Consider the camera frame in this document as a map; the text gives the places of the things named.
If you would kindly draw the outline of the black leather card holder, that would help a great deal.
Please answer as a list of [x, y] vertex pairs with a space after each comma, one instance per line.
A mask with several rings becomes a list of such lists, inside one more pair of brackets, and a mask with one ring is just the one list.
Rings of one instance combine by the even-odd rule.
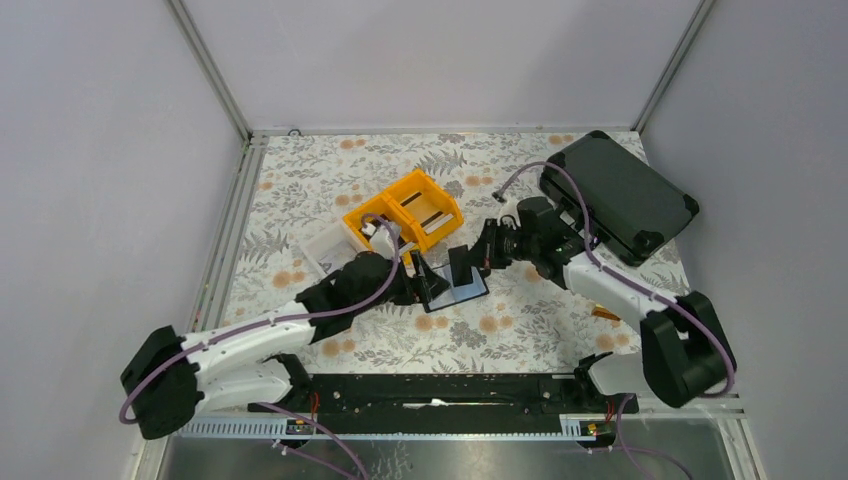
[[437, 266], [435, 268], [435, 273], [448, 282], [449, 288], [436, 296], [433, 300], [429, 300], [423, 304], [423, 308], [426, 313], [443, 310], [489, 294], [489, 288], [486, 281], [481, 276], [479, 269], [476, 267], [470, 268], [472, 282], [460, 286], [453, 284], [451, 267], [449, 264]]

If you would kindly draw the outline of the orange bin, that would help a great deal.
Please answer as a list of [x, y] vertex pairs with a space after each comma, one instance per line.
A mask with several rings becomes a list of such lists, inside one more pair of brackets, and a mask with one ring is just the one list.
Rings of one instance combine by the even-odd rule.
[[411, 251], [419, 249], [417, 231], [410, 213], [387, 193], [374, 196], [361, 206], [343, 217], [343, 222], [354, 237], [368, 250], [390, 255], [393, 252], [391, 241], [386, 238], [388, 232], [377, 220], [382, 218], [390, 224], [392, 231], [399, 236], [400, 259], [407, 267], [412, 266]]
[[433, 178], [416, 169], [390, 185], [384, 193], [400, 215], [403, 238], [422, 253], [464, 224], [457, 201]]

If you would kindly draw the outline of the white plastic bin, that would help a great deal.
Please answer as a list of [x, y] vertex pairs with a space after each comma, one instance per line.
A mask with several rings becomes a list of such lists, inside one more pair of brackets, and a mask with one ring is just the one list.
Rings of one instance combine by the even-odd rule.
[[335, 222], [300, 245], [307, 262], [320, 278], [341, 269], [366, 247], [344, 222]]

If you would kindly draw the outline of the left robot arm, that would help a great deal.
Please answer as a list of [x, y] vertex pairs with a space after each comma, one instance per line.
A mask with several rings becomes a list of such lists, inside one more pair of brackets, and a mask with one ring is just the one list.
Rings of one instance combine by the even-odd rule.
[[151, 332], [120, 376], [127, 395], [119, 420], [142, 437], [170, 435], [196, 414], [251, 403], [296, 411], [310, 385], [293, 350], [337, 335], [384, 303], [428, 305], [451, 287], [414, 253], [402, 261], [362, 252], [283, 306], [229, 327], [180, 335]]

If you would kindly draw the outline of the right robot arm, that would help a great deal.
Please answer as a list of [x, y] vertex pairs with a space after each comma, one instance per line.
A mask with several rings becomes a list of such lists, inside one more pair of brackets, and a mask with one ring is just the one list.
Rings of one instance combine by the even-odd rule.
[[708, 297], [656, 291], [602, 263], [544, 197], [521, 200], [514, 211], [487, 219], [461, 259], [483, 276], [528, 262], [540, 277], [595, 301], [638, 330], [637, 352], [593, 354], [580, 361], [573, 396], [583, 410], [597, 412], [613, 395], [639, 392], [680, 408], [733, 383], [736, 363]]

